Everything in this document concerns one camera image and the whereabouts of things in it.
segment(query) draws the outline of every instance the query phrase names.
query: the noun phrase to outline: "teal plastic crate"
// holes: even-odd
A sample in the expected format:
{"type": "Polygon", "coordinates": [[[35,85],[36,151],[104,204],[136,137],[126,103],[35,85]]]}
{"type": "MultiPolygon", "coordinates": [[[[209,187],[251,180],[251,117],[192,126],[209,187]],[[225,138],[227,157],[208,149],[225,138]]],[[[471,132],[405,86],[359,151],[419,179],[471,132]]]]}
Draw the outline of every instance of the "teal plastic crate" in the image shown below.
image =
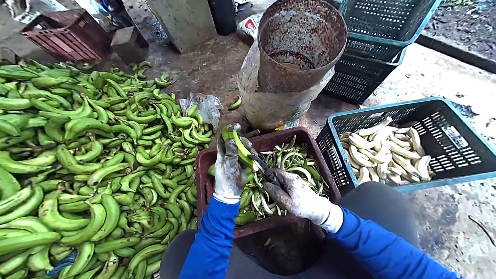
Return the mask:
{"type": "Polygon", "coordinates": [[[441,0],[344,0],[345,54],[391,61],[415,42],[441,0]]]}
{"type": "Polygon", "coordinates": [[[419,132],[422,147],[432,157],[429,165],[436,174],[431,181],[397,186],[409,192],[496,177],[496,152],[465,121],[446,99],[432,97],[361,110],[335,113],[318,135],[316,142],[329,167],[341,196],[358,186],[358,180],[344,154],[339,134],[369,128],[386,117],[390,126],[413,127],[419,132]]]}

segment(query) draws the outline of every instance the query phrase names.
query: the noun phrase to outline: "hand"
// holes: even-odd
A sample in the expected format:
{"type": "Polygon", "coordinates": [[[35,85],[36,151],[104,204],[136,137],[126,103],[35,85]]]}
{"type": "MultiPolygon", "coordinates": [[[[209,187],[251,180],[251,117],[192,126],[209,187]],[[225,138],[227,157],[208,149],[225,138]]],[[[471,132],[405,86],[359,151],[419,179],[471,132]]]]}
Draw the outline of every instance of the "hand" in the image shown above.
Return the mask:
{"type": "Polygon", "coordinates": [[[222,137],[217,141],[217,160],[215,161],[214,198],[226,204],[236,204],[246,184],[246,173],[238,164],[238,147],[234,139],[224,143],[222,137]]]}
{"type": "Polygon", "coordinates": [[[264,189],[270,197],[290,213],[307,218],[331,233],[336,233],[343,223],[343,211],[327,198],[315,193],[307,182],[294,173],[274,169],[281,188],[266,182],[264,189]]]}

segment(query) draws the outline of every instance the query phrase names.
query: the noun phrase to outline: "blue sleeve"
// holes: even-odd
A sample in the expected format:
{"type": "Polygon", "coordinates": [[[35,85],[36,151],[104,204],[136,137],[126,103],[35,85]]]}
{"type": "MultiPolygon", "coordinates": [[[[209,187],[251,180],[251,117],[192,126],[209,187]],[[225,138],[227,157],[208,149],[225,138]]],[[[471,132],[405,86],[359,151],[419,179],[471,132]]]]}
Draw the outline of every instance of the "blue sleeve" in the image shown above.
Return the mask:
{"type": "Polygon", "coordinates": [[[457,278],[454,272],[450,272],[403,238],[372,221],[361,219],[347,209],[342,210],[344,218],[341,228],[337,233],[328,233],[327,236],[335,239],[353,255],[374,278],[457,278]]]}
{"type": "Polygon", "coordinates": [[[210,199],[179,278],[221,279],[226,276],[239,205],[210,199]]]}

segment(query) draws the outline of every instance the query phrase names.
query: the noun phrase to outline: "brown plastic crate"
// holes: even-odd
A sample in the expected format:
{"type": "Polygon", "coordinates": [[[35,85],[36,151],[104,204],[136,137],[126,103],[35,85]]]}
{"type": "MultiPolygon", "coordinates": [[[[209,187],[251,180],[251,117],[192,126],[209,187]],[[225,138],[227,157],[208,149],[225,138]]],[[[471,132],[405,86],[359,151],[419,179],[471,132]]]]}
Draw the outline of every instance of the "brown plastic crate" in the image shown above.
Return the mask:
{"type": "MultiPolygon", "coordinates": [[[[307,129],[303,127],[296,127],[254,137],[250,140],[253,143],[253,147],[255,148],[255,150],[270,151],[276,145],[280,146],[283,143],[289,143],[295,135],[295,144],[303,145],[306,151],[315,158],[322,178],[330,187],[330,190],[327,191],[329,200],[333,203],[337,203],[341,199],[339,190],[334,183],[334,179],[332,178],[332,175],[327,168],[327,164],[325,163],[322,153],[320,153],[320,149],[318,148],[317,143],[312,138],[310,132],[307,129]]],[[[203,150],[196,158],[196,186],[198,198],[198,215],[200,218],[205,213],[208,201],[211,199],[214,192],[213,177],[210,176],[207,171],[208,167],[210,167],[211,164],[215,163],[216,159],[217,149],[212,148],[203,150]]],[[[268,217],[262,220],[251,222],[244,226],[235,227],[234,238],[239,238],[259,231],[300,221],[305,222],[306,220],[291,215],[268,217]]]]}
{"type": "Polygon", "coordinates": [[[41,14],[21,34],[62,60],[99,61],[110,51],[109,36],[84,9],[41,14]]]}

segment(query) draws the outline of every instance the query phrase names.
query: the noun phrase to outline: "rusty metal cylinder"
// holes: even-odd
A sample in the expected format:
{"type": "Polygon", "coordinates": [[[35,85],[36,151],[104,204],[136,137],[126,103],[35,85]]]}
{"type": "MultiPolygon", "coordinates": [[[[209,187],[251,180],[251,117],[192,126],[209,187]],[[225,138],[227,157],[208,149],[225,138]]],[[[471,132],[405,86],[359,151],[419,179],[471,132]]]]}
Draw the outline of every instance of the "rusty metal cylinder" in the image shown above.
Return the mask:
{"type": "Polygon", "coordinates": [[[258,27],[260,92],[311,88],[338,62],[348,32],[343,17],[322,0],[278,0],[258,27]]]}

